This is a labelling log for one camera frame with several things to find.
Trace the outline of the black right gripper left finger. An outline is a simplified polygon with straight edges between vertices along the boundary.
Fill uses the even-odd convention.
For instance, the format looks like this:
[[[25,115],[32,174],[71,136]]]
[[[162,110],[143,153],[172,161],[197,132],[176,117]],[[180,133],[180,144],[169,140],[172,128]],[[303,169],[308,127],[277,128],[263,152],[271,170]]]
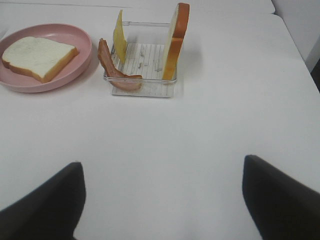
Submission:
[[[72,162],[0,212],[2,240],[73,240],[86,202],[83,166]]]

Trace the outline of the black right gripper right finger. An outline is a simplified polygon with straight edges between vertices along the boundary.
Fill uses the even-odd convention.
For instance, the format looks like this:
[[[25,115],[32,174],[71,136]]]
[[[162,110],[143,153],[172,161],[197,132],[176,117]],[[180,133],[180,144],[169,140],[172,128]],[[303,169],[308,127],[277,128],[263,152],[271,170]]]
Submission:
[[[242,194],[262,239],[320,238],[320,194],[256,155],[244,158]]]

